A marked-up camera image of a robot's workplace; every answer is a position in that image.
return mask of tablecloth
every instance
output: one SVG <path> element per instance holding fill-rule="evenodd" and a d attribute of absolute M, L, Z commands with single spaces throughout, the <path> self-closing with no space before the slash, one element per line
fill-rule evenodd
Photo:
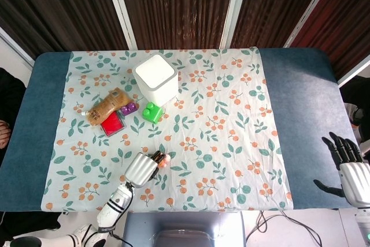
<path fill-rule="evenodd" d="M 179 70 L 179 93 L 156 126 L 132 67 L 160 54 Z M 139 106 L 127 128 L 107 138 L 81 111 L 116 86 Z M 73 52 L 42 209 L 100 209 L 137 152 L 172 161 L 135 190 L 132 210 L 291 209 L 293 203 L 257 48 Z"/>

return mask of brown packet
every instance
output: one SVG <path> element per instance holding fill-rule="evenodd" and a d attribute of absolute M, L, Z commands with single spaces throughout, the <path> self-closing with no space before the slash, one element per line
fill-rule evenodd
<path fill-rule="evenodd" d="M 130 97 L 117 87 L 114 90 L 109 91 L 109 94 L 102 102 L 87 111 L 87 120 L 92 126 L 101 124 L 112 112 L 129 104 L 131 101 Z"/>

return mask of red box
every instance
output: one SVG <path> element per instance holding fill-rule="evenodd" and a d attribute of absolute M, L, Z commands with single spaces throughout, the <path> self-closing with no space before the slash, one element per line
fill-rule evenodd
<path fill-rule="evenodd" d="M 105 135 L 109 137 L 123 130 L 126 126 L 119 116 L 118 112 L 115 111 L 110 114 L 103 123 L 101 123 L 101 127 L 104 130 Z"/>

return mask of white box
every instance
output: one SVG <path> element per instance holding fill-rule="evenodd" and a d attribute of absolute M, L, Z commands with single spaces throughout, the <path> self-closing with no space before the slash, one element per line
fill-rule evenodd
<path fill-rule="evenodd" d="M 141 93 L 157 106 L 163 106 L 177 95 L 178 71 L 160 55 L 140 63 L 132 72 Z"/>

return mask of floor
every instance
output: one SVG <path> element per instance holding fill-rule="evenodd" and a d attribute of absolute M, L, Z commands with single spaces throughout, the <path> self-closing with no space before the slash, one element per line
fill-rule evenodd
<path fill-rule="evenodd" d="M 356 209 L 304 209 L 288 211 L 287 214 L 310 226 L 318 232 L 323 241 L 323 246 L 335 247 L 362 247 L 365 246 L 362 240 L 357 223 L 354 220 Z M 265 216 L 276 214 L 276 212 L 265 212 Z M 245 211 L 246 234 L 254 227 L 258 212 Z M 27 235 L 37 237 L 55 238 L 68 233 L 86 223 L 96 223 L 97 212 L 75 212 L 69 215 L 61 215 L 59 222 L 61 228 L 57 231 L 38 231 Z M 123 216 L 117 224 L 116 234 L 123 235 L 125 217 Z M 121 243 L 114 238 L 108 238 L 107 247 L 119 247 Z M 256 231 L 248 240 L 248 247 L 262 246 L 317 246 L 307 231 L 283 217 L 276 217 L 268 222 L 268 230 L 261 234 Z"/>

